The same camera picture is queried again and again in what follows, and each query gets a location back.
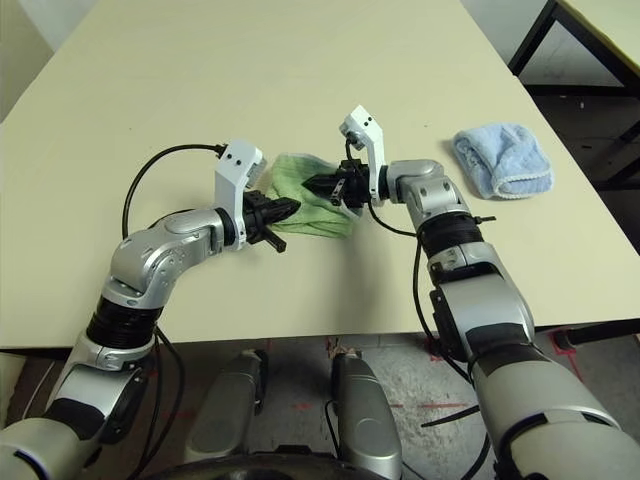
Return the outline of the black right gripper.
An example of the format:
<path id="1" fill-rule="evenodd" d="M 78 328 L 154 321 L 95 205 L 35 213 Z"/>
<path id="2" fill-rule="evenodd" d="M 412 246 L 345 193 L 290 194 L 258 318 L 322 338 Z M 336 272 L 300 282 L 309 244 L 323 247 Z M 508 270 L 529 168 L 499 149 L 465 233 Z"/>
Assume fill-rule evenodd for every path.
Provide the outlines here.
<path id="1" fill-rule="evenodd" d="M 360 160 L 343 160 L 336 174 L 316 174 L 305 181 L 305 187 L 332 205 L 361 209 L 370 200 L 369 167 Z"/>

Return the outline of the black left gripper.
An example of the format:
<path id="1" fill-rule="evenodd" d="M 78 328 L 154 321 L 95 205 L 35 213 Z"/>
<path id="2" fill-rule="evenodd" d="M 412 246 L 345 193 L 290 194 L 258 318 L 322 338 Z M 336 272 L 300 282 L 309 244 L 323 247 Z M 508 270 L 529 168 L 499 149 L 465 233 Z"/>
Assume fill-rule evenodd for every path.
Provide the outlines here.
<path id="1" fill-rule="evenodd" d="M 286 242 L 270 230 L 269 226 L 293 216 L 300 202 L 288 197 L 270 199 L 257 190 L 244 194 L 244 223 L 246 241 L 253 245 L 266 241 L 276 251 L 285 251 Z"/>

